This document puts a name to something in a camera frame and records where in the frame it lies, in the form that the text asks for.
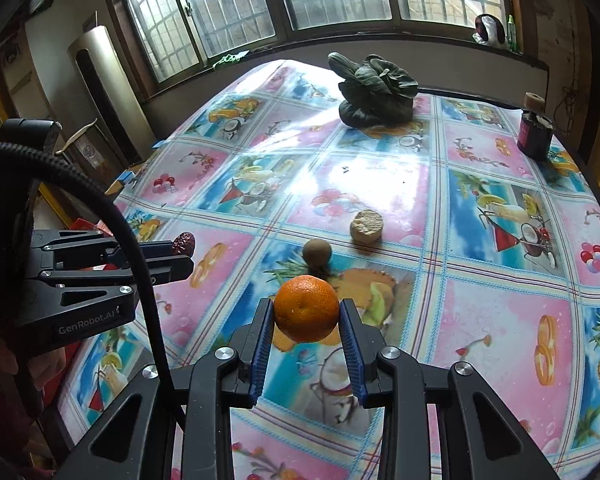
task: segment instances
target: window frame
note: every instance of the window frame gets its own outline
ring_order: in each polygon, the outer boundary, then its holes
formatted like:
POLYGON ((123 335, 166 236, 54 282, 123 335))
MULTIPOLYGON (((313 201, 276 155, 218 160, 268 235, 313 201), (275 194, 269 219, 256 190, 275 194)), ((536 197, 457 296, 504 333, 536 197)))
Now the window frame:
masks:
MULTIPOLYGON (((267 47, 280 46, 284 44, 293 44, 296 42, 307 41, 320 38, 337 38, 338 36, 350 36, 352 33, 385 33, 385 34, 404 34, 432 36, 436 38, 445 38, 452 40, 465 40, 473 42, 472 35, 474 30, 464 25, 455 23, 431 22, 424 20, 405 20, 400 14, 400 4, 398 0, 388 0, 391 18, 388 20, 363 20, 356 22, 330 23, 327 25, 317 25, 315 27, 294 29, 292 25, 293 11, 290 9, 290 0, 265 0, 271 23, 274 29, 274 35, 269 38, 244 44, 236 48, 229 49, 215 56, 208 56, 204 50, 203 43, 193 22, 190 12, 187 12, 189 2, 187 0, 176 0, 178 10, 186 25, 187 31, 198 62, 188 68, 177 72, 164 81, 158 82, 152 70, 152 64, 148 59, 147 53, 142 46, 141 38, 138 35, 136 24, 131 16, 126 0, 106 0, 107 7, 112 17, 116 35, 120 39, 123 53, 129 61, 133 77, 138 82, 138 88, 141 96, 147 100, 171 86, 192 77, 193 75, 208 69, 213 63, 222 59, 230 53, 240 52, 241 50, 259 50, 267 47)), ((505 16, 514 14, 511 0, 501 0, 505 16)))

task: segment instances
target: screw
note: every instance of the screw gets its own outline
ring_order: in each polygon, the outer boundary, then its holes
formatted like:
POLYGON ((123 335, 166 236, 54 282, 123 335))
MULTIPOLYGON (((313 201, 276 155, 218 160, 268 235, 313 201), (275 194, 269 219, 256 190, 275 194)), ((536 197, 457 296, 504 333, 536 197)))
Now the screw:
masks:
POLYGON ((385 346, 380 353, 385 359, 397 359, 400 356, 400 349, 395 346, 385 346))
POLYGON ((216 350, 215 356, 221 361, 226 361, 227 359, 231 359, 235 354, 233 348, 229 346, 222 346, 218 350, 216 350))
POLYGON ((142 369, 142 377, 145 379, 155 379, 158 376, 158 368, 155 365, 148 365, 142 369))
POLYGON ((454 364, 454 368, 460 375, 467 376, 474 373, 474 367, 472 367, 466 361, 458 361, 456 364, 454 364))

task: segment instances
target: blue gripper pad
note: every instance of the blue gripper pad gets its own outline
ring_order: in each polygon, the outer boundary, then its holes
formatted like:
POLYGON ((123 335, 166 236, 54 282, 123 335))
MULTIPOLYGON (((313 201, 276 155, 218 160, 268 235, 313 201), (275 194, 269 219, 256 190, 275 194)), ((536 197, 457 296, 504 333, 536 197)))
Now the blue gripper pad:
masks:
MULTIPOLYGON (((356 316, 358 315, 358 312, 355 309, 354 313, 356 316)), ((349 311, 347 310, 345 302, 344 300, 341 301, 338 329, 340 330, 342 351, 344 352, 344 359, 347 362, 347 371, 349 372, 351 389, 353 394, 358 398, 360 404, 364 406, 367 396, 365 384, 365 363, 362 359, 362 352, 360 351, 360 345, 356 338, 356 333, 353 330, 353 326, 356 321, 359 324, 362 324, 360 318, 357 320, 352 320, 349 317, 349 311)))
POLYGON ((264 387, 264 378, 267 373, 269 353, 271 352, 271 341, 273 340, 273 323, 273 303, 269 301, 262 321, 258 343, 253 354, 253 359, 251 360, 249 396, 254 405, 258 397, 261 396, 264 387))

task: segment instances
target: green bottle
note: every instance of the green bottle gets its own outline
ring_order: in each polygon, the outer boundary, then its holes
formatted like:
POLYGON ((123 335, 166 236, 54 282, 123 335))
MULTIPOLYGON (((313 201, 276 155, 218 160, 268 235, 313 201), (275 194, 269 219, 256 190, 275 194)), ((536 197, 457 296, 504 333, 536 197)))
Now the green bottle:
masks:
POLYGON ((516 40, 516 23, 513 21, 513 16, 509 15, 509 21, 507 22, 507 41, 509 43, 509 49, 518 54, 518 42, 516 40))

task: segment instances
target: black cable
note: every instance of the black cable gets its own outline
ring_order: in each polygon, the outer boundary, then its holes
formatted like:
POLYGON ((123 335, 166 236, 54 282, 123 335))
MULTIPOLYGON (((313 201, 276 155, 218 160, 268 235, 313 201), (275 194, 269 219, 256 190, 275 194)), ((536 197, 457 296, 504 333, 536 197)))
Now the black cable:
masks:
POLYGON ((125 253, 138 286, 142 314, 144 315, 151 351, 154 354, 160 387, 164 389, 164 393, 171 403, 174 418, 184 430, 185 415, 176 400, 167 354, 164 350, 160 317, 158 316, 158 307, 155 304, 151 276, 140 245, 138 245, 138 240, 136 240, 136 235, 126 223, 122 213, 94 182, 65 162, 45 155, 38 150, 18 144, 0 142, 0 170, 3 171, 5 168, 43 182, 55 184, 71 193, 96 213, 116 237, 120 248, 125 253))

